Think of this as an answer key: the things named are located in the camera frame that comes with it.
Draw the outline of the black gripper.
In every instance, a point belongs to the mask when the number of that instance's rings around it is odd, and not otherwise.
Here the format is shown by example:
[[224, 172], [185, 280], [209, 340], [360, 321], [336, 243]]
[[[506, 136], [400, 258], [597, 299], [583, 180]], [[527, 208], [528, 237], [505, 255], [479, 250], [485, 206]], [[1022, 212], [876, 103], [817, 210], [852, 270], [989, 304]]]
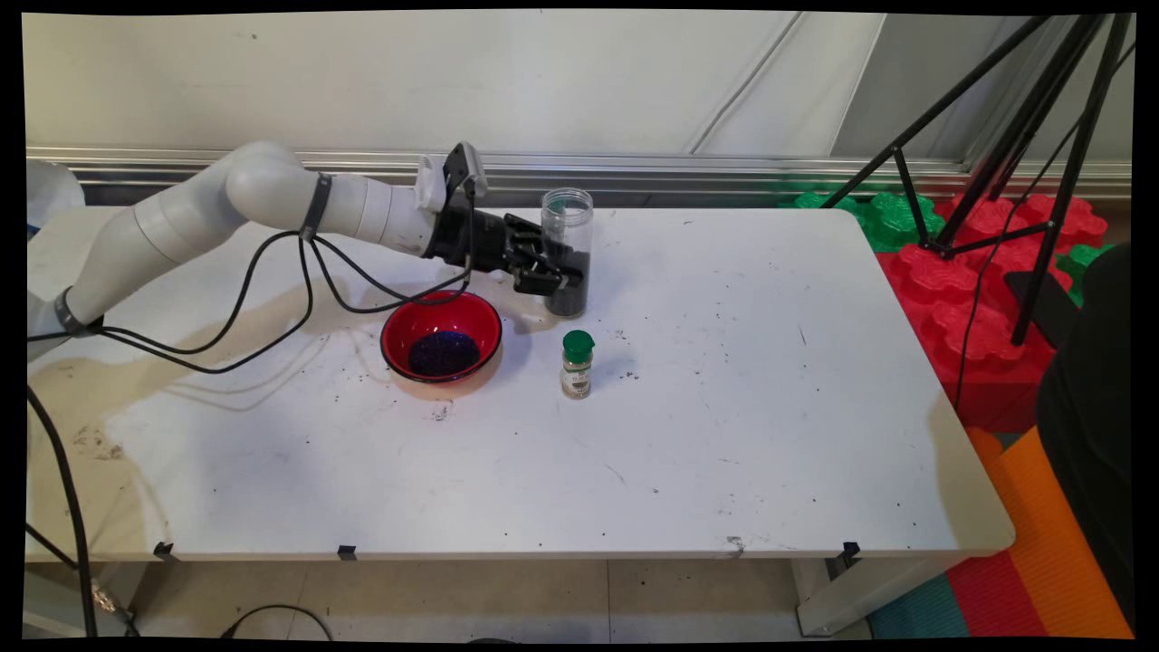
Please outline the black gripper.
[[427, 259], [484, 273], [505, 272], [513, 292], [563, 296], [584, 292], [585, 252], [546, 234], [540, 224], [506, 212], [503, 217], [452, 202], [435, 218]]

